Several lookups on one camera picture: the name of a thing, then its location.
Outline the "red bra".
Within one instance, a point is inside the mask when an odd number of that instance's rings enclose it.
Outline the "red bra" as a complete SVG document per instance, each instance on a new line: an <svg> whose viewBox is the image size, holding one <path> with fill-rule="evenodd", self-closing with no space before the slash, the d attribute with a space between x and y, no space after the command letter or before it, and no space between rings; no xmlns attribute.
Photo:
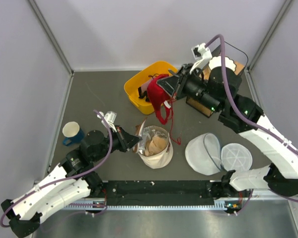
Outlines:
<svg viewBox="0 0 298 238"><path fill-rule="evenodd" d="M147 87L147 94L153 106L156 118L162 125L166 125L169 120L171 121L171 128L169 131L170 138L176 144L180 145L181 137L174 139L171 135L174 123L174 112L172 104L174 100L157 84L160 79L164 79L167 77L169 77L169 74L159 74L158 76L155 76Z"/></svg>

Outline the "cream bag with brown zipper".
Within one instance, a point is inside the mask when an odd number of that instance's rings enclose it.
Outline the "cream bag with brown zipper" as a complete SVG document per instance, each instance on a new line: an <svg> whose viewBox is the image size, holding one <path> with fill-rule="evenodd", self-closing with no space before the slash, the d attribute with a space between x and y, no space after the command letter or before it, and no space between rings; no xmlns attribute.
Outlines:
<svg viewBox="0 0 298 238"><path fill-rule="evenodd" d="M146 125L147 118L136 126L136 136L141 140L133 147L133 153L151 169L166 167L173 157L173 146L169 133L162 127Z"/></svg>

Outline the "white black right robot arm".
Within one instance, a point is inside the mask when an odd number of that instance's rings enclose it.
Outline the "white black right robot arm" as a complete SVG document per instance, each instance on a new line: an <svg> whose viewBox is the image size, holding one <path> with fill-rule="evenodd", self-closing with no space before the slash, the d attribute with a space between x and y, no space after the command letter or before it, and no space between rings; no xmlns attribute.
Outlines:
<svg viewBox="0 0 298 238"><path fill-rule="evenodd" d="M298 195L298 149L271 124L250 98L238 94L241 78L227 67L211 70L208 80L193 65L184 64L177 73L157 80L157 85L178 100L191 97L213 112L218 120L255 145L271 164L247 171L228 171L221 179L222 191L234 196L247 189L269 189L277 195Z"/></svg>

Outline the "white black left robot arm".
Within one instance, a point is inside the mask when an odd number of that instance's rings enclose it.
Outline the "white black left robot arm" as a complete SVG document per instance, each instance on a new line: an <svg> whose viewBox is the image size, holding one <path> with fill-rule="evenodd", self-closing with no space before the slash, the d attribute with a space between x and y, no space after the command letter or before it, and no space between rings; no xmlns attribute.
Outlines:
<svg viewBox="0 0 298 238"><path fill-rule="evenodd" d="M110 129L107 136L99 130L90 131L79 147L67 153L35 187L20 198L1 203L12 232L24 238L72 202L99 196L103 181L95 172L95 162L104 162L116 150L127 152L140 141L141 137L127 133L121 126Z"/></svg>

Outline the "beige bra in bag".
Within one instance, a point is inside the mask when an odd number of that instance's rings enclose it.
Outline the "beige bra in bag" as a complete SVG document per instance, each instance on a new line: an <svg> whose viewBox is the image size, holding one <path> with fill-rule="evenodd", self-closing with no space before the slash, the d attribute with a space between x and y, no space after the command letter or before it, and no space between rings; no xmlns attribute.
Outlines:
<svg viewBox="0 0 298 238"><path fill-rule="evenodd" d="M145 145L145 156L153 156L163 151L168 145L165 138L155 136L148 140Z"/></svg>

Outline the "black and pink bra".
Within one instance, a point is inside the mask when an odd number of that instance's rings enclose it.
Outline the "black and pink bra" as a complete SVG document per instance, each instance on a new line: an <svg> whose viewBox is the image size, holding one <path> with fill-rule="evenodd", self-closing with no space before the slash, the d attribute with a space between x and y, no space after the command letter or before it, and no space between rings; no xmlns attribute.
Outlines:
<svg viewBox="0 0 298 238"><path fill-rule="evenodd" d="M143 84L140 87L138 87L138 98L144 99L146 102L150 102L148 96L148 84Z"/></svg>

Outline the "white mesh laundry bag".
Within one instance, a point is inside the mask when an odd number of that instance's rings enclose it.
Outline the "white mesh laundry bag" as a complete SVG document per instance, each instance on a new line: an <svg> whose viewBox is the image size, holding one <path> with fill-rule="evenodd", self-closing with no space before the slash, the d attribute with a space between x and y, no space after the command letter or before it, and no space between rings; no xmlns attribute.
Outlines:
<svg viewBox="0 0 298 238"><path fill-rule="evenodd" d="M189 141L185 158L196 172L211 176L221 171L247 171L252 166L250 151L241 144L230 143L221 146L212 133L205 133Z"/></svg>

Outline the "yellow plastic basket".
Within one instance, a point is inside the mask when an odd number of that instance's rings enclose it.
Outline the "yellow plastic basket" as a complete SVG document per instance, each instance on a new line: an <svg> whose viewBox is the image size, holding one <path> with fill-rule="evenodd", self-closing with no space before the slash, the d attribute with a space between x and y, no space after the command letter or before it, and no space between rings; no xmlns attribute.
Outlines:
<svg viewBox="0 0 298 238"><path fill-rule="evenodd" d="M124 90L128 99L142 114L150 115L154 112L154 109L150 102L146 102L145 98L139 98L138 88L151 79L150 75L169 74L169 69L177 72L177 68L168 62L157 61L137 73L125 83Z"/></svg>

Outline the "white scalloped bowl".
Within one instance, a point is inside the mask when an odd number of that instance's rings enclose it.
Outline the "white scalloped bowl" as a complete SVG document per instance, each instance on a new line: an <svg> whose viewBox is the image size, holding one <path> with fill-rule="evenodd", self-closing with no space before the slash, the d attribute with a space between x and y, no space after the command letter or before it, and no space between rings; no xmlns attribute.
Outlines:
<svg viewBox="0 0 298 238"><path fill-rule="evenodd" d="M236 67L237 67L235 62L232 59L230 59L229 57L225 57L224 61L225 61L226 68L228 68L228 69L232 70L233 72L235 72ZM213 57L209 61L208 67L209 67L210 70L213 70L217 67L221 68L222 67L222 57L221 56Z"/></svg>

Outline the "blue mug white inside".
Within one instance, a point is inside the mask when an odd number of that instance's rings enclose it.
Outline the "blue mug white inside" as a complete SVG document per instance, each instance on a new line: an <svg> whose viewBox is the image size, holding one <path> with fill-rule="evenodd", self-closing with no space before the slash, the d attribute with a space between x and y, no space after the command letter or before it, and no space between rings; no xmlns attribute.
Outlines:
<svg viewBox="0 0 298 238"><path fill-rule="evenodd" d="M68 122L62 129L62 134L65 137L63 140L64 146L80 143L84 138L84 132L79 124L75 121Z"/></svg>

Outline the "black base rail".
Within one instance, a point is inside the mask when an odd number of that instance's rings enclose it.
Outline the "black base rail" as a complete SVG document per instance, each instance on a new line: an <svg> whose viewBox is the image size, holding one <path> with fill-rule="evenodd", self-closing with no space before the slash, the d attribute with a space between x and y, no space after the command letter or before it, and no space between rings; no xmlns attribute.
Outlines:
<svg viewBox="0 0 298 238"><path fill-rule="evenodd" d="M220 182L208 180L112 180L104 189L111 206L213 205L227 197Z"/></svg>

